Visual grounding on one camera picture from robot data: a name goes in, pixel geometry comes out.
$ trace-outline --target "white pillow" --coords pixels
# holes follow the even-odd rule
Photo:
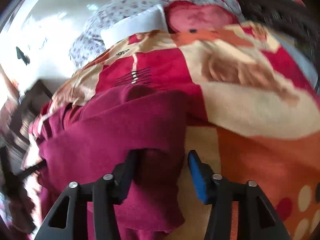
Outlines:
[[[144,12],[127,17],[111,27],[101,31],[106,49],[135,33],[152,30],[168,31],[163,7],[157,4]]]

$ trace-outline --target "orange blanket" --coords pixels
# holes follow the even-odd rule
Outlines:
[[[66,103],[129,83],[187,93],[186,153],[231,181],[257,181],[293,239],[307,239],[320,221],[320,101],[266,28],[130,36],[65,82],[39,125]],[[167,238],[203,239],[211,207],[196,198],[187,165],[178,186],[186,222]]]

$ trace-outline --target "black plastic mount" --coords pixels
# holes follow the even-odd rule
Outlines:
[[[127,198],[137,155],[142,151],[129,151],[124,163],[96,182],[70,182],[45,217],[35,240],[87,240],[87,202],[93,202],[95,239],[120,240],[113,205]]]
[[[232,223],[232,203],[238,202],[238,240],[290,240],[290,236],[276,210],[259,185],[250,180],[246,184],[229,181],[208,169],[195,150],[189,152],[188,163],[196,162],[199,174],[212,204],[204,240],[229,240]]]

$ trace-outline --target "maroon cloth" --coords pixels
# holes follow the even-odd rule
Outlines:
[[[183,92],[129,85],[99,93],[85,106],[69,104],[57,111],[37,141],[48,167],[39,178],[43,215],[69,182],[96,181],[130,149],[150,148],[139,156],[128,198],[115,206],[121,238],[160,239],[180,226],[176,183],[184,158],[186,104]]]

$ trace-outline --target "screw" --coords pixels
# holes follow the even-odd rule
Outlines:
[[[219,174],[219,173],[215,173],[215,174],[212,175],[212,179],[221,180],[222,179],[222,175]]]
[[[69,183],[69,188],[75,188],[75,187],[78,187],[78,185],[79,185],[78,182],[73,181]]]
[[[102,177],[104,180],[111,180],[113,179],[113,175],[112,174],[106,174],[106,175],[103,175]]]
[[[250,187],[256,187],[258,184],[257,184],[254,180],[249,180],[249,181],[248,181],[248,185],[249,185]]]

